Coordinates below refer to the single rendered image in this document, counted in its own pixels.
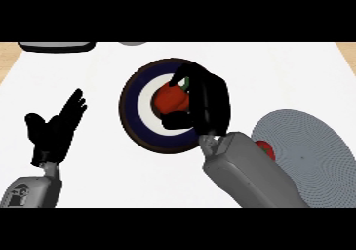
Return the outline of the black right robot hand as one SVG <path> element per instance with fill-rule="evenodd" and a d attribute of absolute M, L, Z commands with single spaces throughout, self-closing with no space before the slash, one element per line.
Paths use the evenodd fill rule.
<path fill-rule="evenodd" d="M 185 77 L 189 78 L 189 110 L 163 114 L 163 128 L 194 128 L 198 135 L 225 136 L 231 120 L 225 80 L 197 63 L 183 63 L 179 66 L 169 86 L 173 87 Z"/>

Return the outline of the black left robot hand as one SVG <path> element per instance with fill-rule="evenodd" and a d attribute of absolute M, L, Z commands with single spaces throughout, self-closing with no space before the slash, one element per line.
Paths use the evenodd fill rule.
<path fill-rule="evenodd" d="M 77 89 L 59 114 L 49 121 L 45 121 L 36 113 L 27 114 L 28 138 L 34 144 L 30 163 L 33 166 L 39 167 L 46 162 L 59 164 L 64 161 L 74 132 L 87 110 L 84 102 L 83 91 Z"/>

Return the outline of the red bell pepper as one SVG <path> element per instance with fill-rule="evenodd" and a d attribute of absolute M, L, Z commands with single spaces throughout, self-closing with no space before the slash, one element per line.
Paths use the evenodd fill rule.
<path fill-rule="evenodd" d="M 173 111 L 186 111 L 189 108 L 189 78 L 183 79 L 183 85 L 164 84 L 154 96 L 154 106 L 161 114 Z"/>

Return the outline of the blue and white plate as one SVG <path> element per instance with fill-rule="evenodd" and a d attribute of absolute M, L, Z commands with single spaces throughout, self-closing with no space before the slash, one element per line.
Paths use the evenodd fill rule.
<path fill-rule="evenodd" d="M 118 115 L 130 139 L 146 150 L 164 154 L 182 153 L 198 146 L 195 130 L 166 130 L 151 108 L 152 95 L 183 63 L 189 61 L 172 58 L 142 66 L 120 95 Z"/>

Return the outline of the grey round placemat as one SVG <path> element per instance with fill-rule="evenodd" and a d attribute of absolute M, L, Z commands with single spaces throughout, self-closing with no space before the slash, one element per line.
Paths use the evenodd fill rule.
<path fill-rule="evenodd" d="M 275 163 L 310 207 L 356 208 L 356 159 L 319 118 L 298 110 L 276 110 L 257 122 L 251 139 L 269 143 Z"/>

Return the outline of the small red tomato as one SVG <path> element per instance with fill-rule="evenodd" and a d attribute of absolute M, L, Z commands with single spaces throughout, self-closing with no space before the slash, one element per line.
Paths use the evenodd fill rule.
<path fill-rule="evenodd" d="M 275 159 L 275 153 L 273 153 L 273 149 L 270 147 L 270 144 L 266 141 L 256 141 L 256 144 L 257 144 L 259 148 L 263 150 L 263 152 L 266 153 L 267 157 L 270 159 Z"/>

